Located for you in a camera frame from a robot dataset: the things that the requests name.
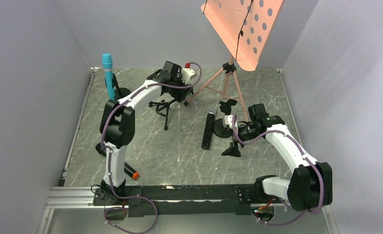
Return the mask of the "black tripod shock-mount stand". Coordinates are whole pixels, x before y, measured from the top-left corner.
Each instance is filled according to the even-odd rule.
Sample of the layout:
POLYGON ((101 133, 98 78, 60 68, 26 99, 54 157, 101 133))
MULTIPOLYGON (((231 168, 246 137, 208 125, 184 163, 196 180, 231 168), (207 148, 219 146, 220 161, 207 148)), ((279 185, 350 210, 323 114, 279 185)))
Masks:
POLYGON ((171 101, 166 102, 164 99, 160 102, 149 102, 148 106, 150 108, 155 107, 155 112, 165 118, 164 130, 168 130, 168 119, 169 119, 169 110, 173 103, 177 102, 177 99, 172 99, 171 101))

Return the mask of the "black glitter microphone silver head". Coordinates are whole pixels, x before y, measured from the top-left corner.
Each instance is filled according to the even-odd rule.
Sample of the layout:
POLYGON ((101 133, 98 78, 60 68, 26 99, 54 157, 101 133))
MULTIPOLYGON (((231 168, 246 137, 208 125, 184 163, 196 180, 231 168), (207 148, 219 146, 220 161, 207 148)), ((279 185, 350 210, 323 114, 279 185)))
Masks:
POLYGON ((213 133, 216 115, 217 115, 217 109, 215 107, 211 107, 208 109, 207 118, 205 122, 205 129, 204 129, 202 144, 201 144, 201 148, 203 150, 210 149, 211 137, 213 133))

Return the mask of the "black round-base mic stand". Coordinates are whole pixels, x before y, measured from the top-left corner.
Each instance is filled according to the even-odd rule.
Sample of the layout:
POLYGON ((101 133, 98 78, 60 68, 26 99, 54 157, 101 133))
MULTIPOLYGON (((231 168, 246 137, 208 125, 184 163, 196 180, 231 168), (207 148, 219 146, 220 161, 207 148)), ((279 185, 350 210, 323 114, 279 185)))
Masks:
POLYGON ((115 100, 119 100, 121 98, 124 98, 124 97, 130 95, 131 91, 128 88, 124 88, 124 87, 120 88, 119 87, 116 75, 114 73, 113 73, 112 81, 113 81, 113 88, 115 91, 115 100))

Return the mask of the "blue toy microphone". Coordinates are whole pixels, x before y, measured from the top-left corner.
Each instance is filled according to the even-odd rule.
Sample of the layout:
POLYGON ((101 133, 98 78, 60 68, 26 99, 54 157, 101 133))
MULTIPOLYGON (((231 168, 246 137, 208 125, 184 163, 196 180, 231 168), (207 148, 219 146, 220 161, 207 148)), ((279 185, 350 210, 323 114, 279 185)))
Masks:
POLYGON ((102 66, 104 69, 108 96, 110 99, 115 100, 115 91, 113 87, 113 60, 111 54, 102 54, 102 66))

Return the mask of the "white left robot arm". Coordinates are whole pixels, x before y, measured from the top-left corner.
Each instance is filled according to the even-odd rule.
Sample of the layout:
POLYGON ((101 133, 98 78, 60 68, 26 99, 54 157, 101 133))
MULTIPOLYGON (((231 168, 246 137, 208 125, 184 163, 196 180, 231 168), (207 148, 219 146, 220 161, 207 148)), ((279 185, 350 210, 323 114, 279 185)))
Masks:
POLYGON ((105 175, 100 184, 104 192, 117 198, 126 196, 125 154, 135 135, 136 112, 163 94, 169 94, 174 102, 182 102, 200 78, 201 73, 189 63, 181 67, 166 61, 133 92, 106 102, 100 125, 100 146, 106 154, 105 175))

